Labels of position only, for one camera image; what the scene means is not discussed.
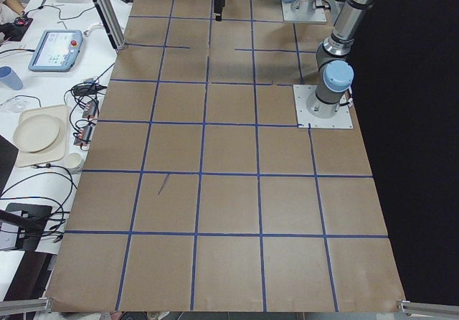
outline black background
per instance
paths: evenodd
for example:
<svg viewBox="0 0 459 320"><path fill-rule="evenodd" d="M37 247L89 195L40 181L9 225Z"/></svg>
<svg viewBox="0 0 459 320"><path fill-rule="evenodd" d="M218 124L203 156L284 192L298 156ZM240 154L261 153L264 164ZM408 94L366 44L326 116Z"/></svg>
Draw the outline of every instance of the black background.
<svg viewBox="0 0 459 320"><path fill-rule="evenodd" d="M407 300L459 305L459 0L377 0L348 62Z"/></svg>

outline blue cup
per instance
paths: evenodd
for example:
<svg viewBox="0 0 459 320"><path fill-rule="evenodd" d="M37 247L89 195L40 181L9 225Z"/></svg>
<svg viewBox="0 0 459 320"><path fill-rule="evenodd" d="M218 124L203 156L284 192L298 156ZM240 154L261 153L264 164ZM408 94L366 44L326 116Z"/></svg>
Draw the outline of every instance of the blue cup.
<svg viewBox="0 0 459 320"><path fill-rule="evenodd" d="M13 90L22 89L22 81L10 67L0 67L0 81Z"/></svg>

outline person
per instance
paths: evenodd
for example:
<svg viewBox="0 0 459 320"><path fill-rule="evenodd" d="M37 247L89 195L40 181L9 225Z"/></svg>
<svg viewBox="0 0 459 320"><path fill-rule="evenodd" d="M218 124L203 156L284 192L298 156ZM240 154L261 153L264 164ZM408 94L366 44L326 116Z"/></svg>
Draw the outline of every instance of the person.
<svg viewBox="0 0 459 320"><path fill-rule="evenodd" d="M0 24L13 22L23 11L20 0L0 0Z"/></svg>

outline white table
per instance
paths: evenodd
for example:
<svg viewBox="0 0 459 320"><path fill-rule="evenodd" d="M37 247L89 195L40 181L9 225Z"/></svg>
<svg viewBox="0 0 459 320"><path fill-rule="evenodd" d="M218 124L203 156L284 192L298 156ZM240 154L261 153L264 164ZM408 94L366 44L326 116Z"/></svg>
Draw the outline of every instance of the white table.
<svg viewBox="0 0 459 320"><path fill-rule="evenodd" d="M121 27L124 29L128 21L128 16L132 8L132 4L125 4L120 0L111 0L113 8ZM26 8L26 11L37 8L42 3L42 0L31 0ZM61 8L62 17L74 17L83 10L93 7L92 0L47 0L46 5L58 6ZM65 25L60 22L58 17L59 11L53 8L45 7L41 10L32 11L29 17L33 18L31 27L25 34L21 42L7 42L0 47L0 51L14 48L35 49L39 42L42 33L46 29L79 29L84 32L91 24L100 22L100 17L96 9L82 14L77 19L64 21ZM19 75L24 83L24 87L19 91L10 90L5 85L0 84L0 103L14 97L15 95L32 95L38 97L42 106L62 105L64 103L64 93L73 85L81 83L83 80L90 77L97 77L107 67L115 62L116 52L112 48L110 41L104 29L95 29L91 31L88 37L84 38L80 55L73 68L69 72L32 72L27 69L29 61L32 57L30 52L7 52L0 55L0 65L8 65ZM104 74L99 80L100 84L107 85L110 79L111 69ZM31 98L22 98L27 102L26 109L38 108L38 101ZM73 107L75 104L71 96L68 97L68 104ZM0 107L0 134L12 140L14 130L19 121L20 113L13 113L9 110L9 104ZM74 122L81 118L82 111L78 108L75 111ZM85 158L85 153L79 147L73 146L72 131L68 133L68 153L78 152ZM53 164L62 166L62 161L56 161ZM48 171L49 169L33 169L30 167L17 168L14 167L8 184L22 180L25 177ZM79 182L79 175L74 174L74 180ZM59 176L47 174L13 188L5 194L5 197L25 197L25 196L41 196L51 197L58 201L62 201L70 190L70 183ZM75 191L71 198L66 202L64 209L70 211L75 196ZM5 209L11 201L0 200L0 209ZM17 202L33 203L33 204L50 204L50 202L42 199L27 199ZM47 228L53 226L55 222L49 222ZM60 244L53 243L52 238L44 239L40 242L37 251L57 254ZM0 252L0 301L8 290L17 267L22 259L23 252Z"/></svg>

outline metal bracket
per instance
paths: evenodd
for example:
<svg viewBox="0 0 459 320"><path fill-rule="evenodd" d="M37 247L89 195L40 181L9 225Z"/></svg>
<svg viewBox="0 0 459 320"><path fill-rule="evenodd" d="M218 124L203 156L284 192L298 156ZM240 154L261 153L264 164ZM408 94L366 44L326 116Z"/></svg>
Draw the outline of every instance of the metal bracket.
<svg viewBox="0 0 459 320"><path fill-rule="evenodd" d="M0 316L10 314L29 313L33 311L51 311L52 298L38 298L36 300L2 301L0 302Z"/></svg>
<svg viewBox="0 0 459 320"><path fill-rule="evenodd" d="M317 118L309 112L306 101L309 95L316 91L316 85L294 85L293 94L295 95L296 118L299 128L354 128L352 125L351 114L347 106L340 107L333 118Z"/></svg>
<svg viewBox="0 0 459 320"><path fill-rule="evenodd" d="M282 13L285 22L305 23L305 24L326 24L327 18L322 8L308 9L302 6L302 1L297 0L293 3L282 2Z"/></svg>
<svg viewBox="0 0 459 320"><path fill-rule="evenodd" d="M427 316L440 316L447 319L459 319L459 307L443 306L440 304L415 303L398 301L397 305L406 315L419 314Z"/></svg>

